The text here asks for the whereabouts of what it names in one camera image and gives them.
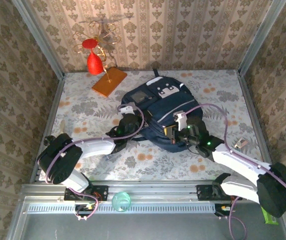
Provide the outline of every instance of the patterned fabric surface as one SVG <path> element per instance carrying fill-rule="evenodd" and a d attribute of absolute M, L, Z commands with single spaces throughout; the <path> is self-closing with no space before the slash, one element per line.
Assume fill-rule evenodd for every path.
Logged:
<path fill-rule="evenodd" d="M 235 70 L 160 71 L 183 82 L 199 101 L 223 108 L 228 116 L 228 143 L 233 145 L 244 137 L 248 144 L 245 154 L 261 159 L 248 110 Z M 75 139 L 99 137 L 117 125 L 122 118 L 116 108 L 123 95 L 154 77 L 153 71 L 129 71 L 127 77 L 108 97 L 95 93 L 91 87 L 102 75 L 68 73 L 65 77 L 52 134 L 60 132 L 65 120 L 65 132 Z M 210 134 L 223 137 L 224 120 L 214 108 L 205 108 L 204 121 Z M 149 141 L 130 141 L 126 149 L 113 155 L 98 155 L 81 159 L 76 167 L 91 180 L 201 180 L 215 179 L 227 167 L 213 163 L 188 150 L 169 153 Z"/>
<path fill-rule="evenodd" d="M 30 180 L 57 84 L 17 9 L 0 0 L 0 239 Z"/>
<path fill-rule="evenodd" d="M 286 165 L 286 5 L 246 73 L 272 160 Z"/>
<path fill-rule="evenodd" d="M 109 66 L 125 69 L 237 69 L 272 0 L 28 0 L 65 72 L 86 71 L 72 48 L 84 21 L 115 23 Z"/>

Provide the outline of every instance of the orange base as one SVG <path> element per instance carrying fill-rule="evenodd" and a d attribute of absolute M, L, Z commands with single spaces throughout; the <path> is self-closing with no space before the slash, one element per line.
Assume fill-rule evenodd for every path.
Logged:
<path fill-rule="evenodd" d="M 105 74 L 92 87 L 95 92 L 103 95 L 104 97 L 108 97 L 114 91 L 114 89 L 122 82 L 122 80 L 125 79 L 128 75 L 125 72 L 117 69 L 116 67 L 111 67 L 107 71 L 107 73 L 108 75 Z"/>

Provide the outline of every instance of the wall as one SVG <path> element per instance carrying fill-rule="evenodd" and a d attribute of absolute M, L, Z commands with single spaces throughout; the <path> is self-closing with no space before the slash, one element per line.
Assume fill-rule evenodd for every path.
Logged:
<path fill-rule="evenodd" d="M 57 84 L 17 9 L 0 0 L 0 239 L 31 177 Z"/>
<path fill-rule="evenodd" d="M 286 4 L 245 75 L 272 160 L 286 165 Z"/>
<path fill-rule="evenodd" d="M 271 0 L 28 0 L 65 72 L 86 71 L 77 53 L 83 21 L 115 23 L 122 41 L 107 64 L 131 69 L 237 69 Z"/>

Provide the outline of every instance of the backpack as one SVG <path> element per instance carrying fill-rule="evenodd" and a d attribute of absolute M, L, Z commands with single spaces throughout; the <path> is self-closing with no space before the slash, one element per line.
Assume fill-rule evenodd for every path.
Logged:
<path fill-rule="evenodd" d="M 127 92 L 122 104 L 134 102 L 145 117 L 147 126 L 139 132 L 143 137 L 133 138 L 135 141 L 149 140 L 160 148 L 171 153 L 186 150 L 184 142 L 172 144 L 165 136 L 164 127 L 176 124 L 173 113 L 196 107 L 199 103 L 194 99 L 190 90 L 173 77 L 159 76 L 157 69 L 153 69 L 155 78 Z M 187 116 L 203 117 L 201 108 L 190 112 Z"/>

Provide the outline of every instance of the floral tablecloth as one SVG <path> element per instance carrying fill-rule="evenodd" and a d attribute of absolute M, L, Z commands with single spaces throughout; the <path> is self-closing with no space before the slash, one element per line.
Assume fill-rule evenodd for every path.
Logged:
<path fill-rule="evenodd" d="M 218 105 L 228 117 L 228 144 L 241 138 L 248 144 L 241 151 L 261 160 L 257 139 L 242 95 L 235 70 L 169 70 L 161 76 L 176 78 L 184 83 L 200 104 Z M 153 71 L 128 71 L 127 77 L 114 92 L 105 98 L 91 87 L 102 77 L 86 72 L 65 75 L 65 86 L 56 113 L 52 134 L 60 132 L 60 123 L 66 122 L 65 132 L 74 139 L 102 136 L 122 118 L 116 108 L 122 96 L 154 78 Z M 210 134 L 223 138 L 224 120 L 214 108 L 203 109 L 203 120 Z M 98 155 L 81 159 L 76 167 L 91 180 L 213 180 L 225 166 L 214 163 L 188 150 L 169 153 L 149 141 L 127 144 L 126 149 L 113 155 Z"/>

